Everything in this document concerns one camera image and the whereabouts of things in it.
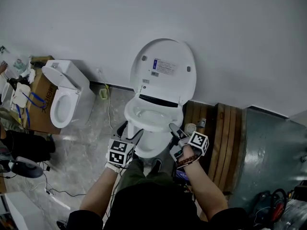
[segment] smart toilet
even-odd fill
[[[149,42],[132,64],[130,84],[135,96],[124,112],[128,137],[144,129],[135,152],[139,157],[152,158],[172,139],[169,123],[181,126],[182,106],[195,91],[195,61],[189,46],[169,38]]]
[[[84,126],[95,101],[89,80],[70,60],[49,60],[42,71],[58,87],[50,109],[53,125]]]

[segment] wooden pallet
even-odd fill
[[[209,138],[209,147],[200,163],[209,178],[223,191],[232,193],[240,175],[245,152],[246,111],[217,104],[188,102],[184,125],[206,118],[197,131]]]
[[[200,158],[200,164],[205,172],[208,173],[213,150],[213,142],[210,143],[210,141],[214,139],[215,134],[216,110],[214,106],[189,101],[186,105],[186,113],[183,122],[184,125],[189,123],[197,124],[201,118],[206,119],[206,126],[205,128],[197,128],[197,132],[208,136],[209,147],[205,156]]]

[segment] bracelet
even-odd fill
[[[195,161],[197,158],[198,158],[198,155],[194,155],[194,156],[192,156],[192,157],[189,157],[189,158],[187,158],[187,159],[184,159],[183,161],[180,161],[180,162],[178,163],[178,166],[182,166],[182,165],[184,165],[184,164],[186,164],[186,163],[189,163],[189,162],[191,162],[191,161]]]

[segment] person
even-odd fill
[[[7,67],[7,63],[3,61],[0,64],[0,74]],[[56,149],[52,138],[48,137],[48,140],[46,140],[42,136],[24,133],[17,127],[9,113],[3,109],[0,108],[0,142],[7,147],[8,151],[6,149],[1,150],[0,155],[11,155],[13,159],[20,156],[34,162],[50,160],[50,153],[55,152]]]
[[[190,145],[182,160],[194,156]],[[196,199],[209,222],[201,221],[190,194],[173,183],[156,161],[145,178],[140,159],[133,159],[118,183],[118,192],[104,229],[243,229],[247,215],[242,208],[228,208],[226,198],[198,161],[184,167]],[[66,228],[100,230],[117,173],[106,167],[84,197],[80,210],[70,213]]]

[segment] white box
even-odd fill
[[[202,156],[205,155],[209,146],[208,137],[196,131],[193,132],[188,143],[193,147],[199,148]]]
[[[134,144],[110,139],[107,149],[107,161],[124,167],[132,157],[134,147]]]

